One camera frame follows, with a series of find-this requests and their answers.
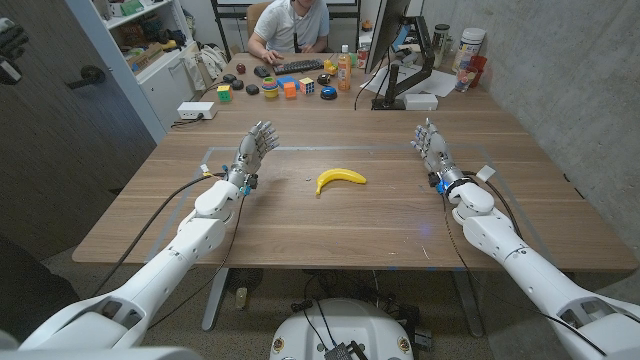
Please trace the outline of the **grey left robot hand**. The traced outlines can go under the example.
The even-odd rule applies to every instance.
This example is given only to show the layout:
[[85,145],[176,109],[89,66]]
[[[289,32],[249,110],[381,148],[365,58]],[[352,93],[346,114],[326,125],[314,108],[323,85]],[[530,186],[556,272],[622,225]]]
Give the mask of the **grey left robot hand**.
[[279,146],[271,121],[258,122],[242,138],[226,180],[241,188],[257,174],[265,155]]

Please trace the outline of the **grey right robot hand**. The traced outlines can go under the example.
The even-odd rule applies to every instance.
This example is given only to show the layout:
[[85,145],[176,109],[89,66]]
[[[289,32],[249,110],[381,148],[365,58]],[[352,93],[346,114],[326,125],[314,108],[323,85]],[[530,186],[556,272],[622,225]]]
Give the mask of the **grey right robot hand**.
[[429,118],[424,125],[416,127],[415,139],[410,144],[424,162],[430,186],[435,187],[439,194],[447,195],[456,182],[465,181],[465,175],[455,164],[445,139]]

